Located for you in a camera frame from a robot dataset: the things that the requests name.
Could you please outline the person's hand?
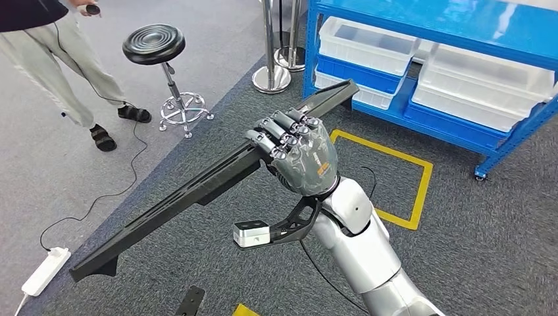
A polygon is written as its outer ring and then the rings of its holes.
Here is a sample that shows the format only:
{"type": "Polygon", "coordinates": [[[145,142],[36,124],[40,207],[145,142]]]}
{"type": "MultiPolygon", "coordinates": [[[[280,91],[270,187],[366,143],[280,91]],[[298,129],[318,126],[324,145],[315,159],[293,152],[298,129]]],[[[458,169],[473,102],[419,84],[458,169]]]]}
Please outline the person's hand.
{"type": "Polygon", "coordinates": [[[82,16],[99,16],[101,9],[94,0],[68,0],[82,16]]]}

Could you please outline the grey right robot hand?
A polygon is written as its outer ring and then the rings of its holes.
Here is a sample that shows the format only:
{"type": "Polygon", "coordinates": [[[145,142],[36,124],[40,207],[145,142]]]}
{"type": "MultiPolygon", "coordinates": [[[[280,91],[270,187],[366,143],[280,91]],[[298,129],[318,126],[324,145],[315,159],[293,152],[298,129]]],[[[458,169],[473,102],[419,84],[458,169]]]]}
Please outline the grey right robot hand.
{"type": "Polygon", "coordinates": [[[321,196],[337,182],[337,152],[319,118],[294,108],[275,111],[244,137],[270,160],[270,172],[292,192],[321,196]]]}

